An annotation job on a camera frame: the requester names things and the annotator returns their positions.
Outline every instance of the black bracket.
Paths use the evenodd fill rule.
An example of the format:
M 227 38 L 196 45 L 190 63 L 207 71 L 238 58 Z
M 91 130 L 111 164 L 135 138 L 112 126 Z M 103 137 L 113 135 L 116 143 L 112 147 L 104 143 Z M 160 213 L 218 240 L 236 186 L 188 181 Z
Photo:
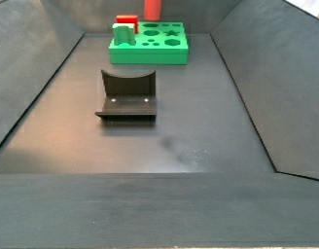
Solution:
M 100 118 L 151 118 L 156 108 L 156 71 L 139 77 L 119 77 L 104 70 L 107 93 L 104 108 L 95 114 Z

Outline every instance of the green block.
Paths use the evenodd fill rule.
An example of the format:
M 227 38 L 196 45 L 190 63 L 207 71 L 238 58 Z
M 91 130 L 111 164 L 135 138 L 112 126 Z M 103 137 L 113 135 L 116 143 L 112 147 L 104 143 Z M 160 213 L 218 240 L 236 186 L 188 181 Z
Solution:
M 136 44 L 109 46 L 113 64 L 187 64 L 188 43 L 182 22 L 139 22 Z

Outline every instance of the shape-shaped hole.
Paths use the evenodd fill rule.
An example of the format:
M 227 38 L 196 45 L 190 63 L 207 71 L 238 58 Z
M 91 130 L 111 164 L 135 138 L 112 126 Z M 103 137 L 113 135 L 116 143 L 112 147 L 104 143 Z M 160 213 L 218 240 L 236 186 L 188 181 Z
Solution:
M 177 46 L 180 45 L 180 41 L 175 39 L 165 40 L 164 43 L 169 46 Z
M 148 36 L 155 36 L 155 35 L 159 35 L 160 33 L 155 30 L 147 30 L 147 31 L 144 31 L 144 34 Z
M 144 27 L 159 27 L 159 25 L 155 23 L 145 23 Z

